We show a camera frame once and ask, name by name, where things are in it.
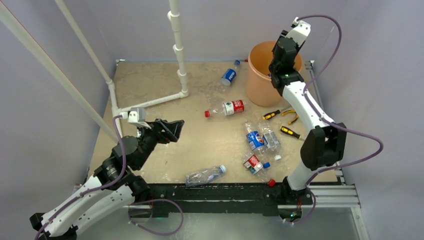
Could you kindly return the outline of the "red label water bottle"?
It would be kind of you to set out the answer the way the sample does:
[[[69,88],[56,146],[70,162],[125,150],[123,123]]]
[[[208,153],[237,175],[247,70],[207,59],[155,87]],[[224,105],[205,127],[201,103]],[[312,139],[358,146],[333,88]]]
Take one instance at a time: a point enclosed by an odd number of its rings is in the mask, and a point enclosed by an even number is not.
[[[226,102],[218,102],[211,105],[204,111],[206,118],[211,117],[227,117],[245,111],[247,103],[245,100],[232,100]]]

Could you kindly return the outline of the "clear white cap bottle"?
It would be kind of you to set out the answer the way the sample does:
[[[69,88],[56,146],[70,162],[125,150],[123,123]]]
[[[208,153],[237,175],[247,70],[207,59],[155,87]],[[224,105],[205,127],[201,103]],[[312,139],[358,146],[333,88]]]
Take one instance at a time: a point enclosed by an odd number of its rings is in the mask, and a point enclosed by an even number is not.
[[[211,183],[222,177],[226,171],[227,168],[224,165],[219,165],[190,173],[186,176],[185,186],[194,187]]]

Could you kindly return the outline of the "small blue Pepsi bottle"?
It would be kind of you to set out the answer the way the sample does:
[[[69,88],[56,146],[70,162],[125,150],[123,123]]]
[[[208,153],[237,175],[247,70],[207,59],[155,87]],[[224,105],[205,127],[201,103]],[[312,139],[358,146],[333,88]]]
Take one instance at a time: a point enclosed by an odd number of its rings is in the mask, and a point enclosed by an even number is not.
[[[260,129],[258,124],[251,121],[246,121],[244,123],[244,128],[246,131],[246,139],[251,150],[259,155],[263,155],[265,151],[264,141],[260,135]]]

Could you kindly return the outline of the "crushed white cap bottle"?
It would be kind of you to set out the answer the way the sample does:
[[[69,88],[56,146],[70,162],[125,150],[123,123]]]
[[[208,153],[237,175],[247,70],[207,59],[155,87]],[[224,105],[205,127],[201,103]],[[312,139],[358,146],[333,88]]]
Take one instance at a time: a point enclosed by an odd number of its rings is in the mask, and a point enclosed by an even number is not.
[[[259,123],[259,128],[265,146],[264,154],[274,161],[281,160],[282,145],[271,125],[267,121],[263,121]]]

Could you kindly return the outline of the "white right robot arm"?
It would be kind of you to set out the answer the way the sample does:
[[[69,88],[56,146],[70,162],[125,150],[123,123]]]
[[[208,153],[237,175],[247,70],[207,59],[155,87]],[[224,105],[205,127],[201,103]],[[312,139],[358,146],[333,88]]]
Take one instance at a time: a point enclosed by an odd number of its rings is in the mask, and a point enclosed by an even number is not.
[[[308,88],[300,73],[295,70],[295,59],[306,40],[301,34],[296,40],[288,31],[282,31],[272,53],[268,67],[272,86],[294,108],[308,134],[300,148],[301,162],[282,181],[280,196],[288,204],[294,203],[304,194],[309,179],[323,167],[331,167],[344,156],[346,136],[338,130],[344,124],[332,119],[324,122],[324,111],[310,97]]]

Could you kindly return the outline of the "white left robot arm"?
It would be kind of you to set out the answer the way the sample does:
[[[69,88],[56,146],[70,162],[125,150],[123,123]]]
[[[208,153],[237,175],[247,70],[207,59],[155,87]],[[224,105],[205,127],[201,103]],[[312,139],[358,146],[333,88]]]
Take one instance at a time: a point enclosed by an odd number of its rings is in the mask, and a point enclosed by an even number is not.
[[[59,206],[35,213],[30,223],[36,240],[75,240],[87,228],[127,205],[149,205],[156,200],[151,188],[139,175],[158,144],[176,143],[185,122],[155,119],[137,120],[138,136],[118,137],[111,155],[82,186]]]

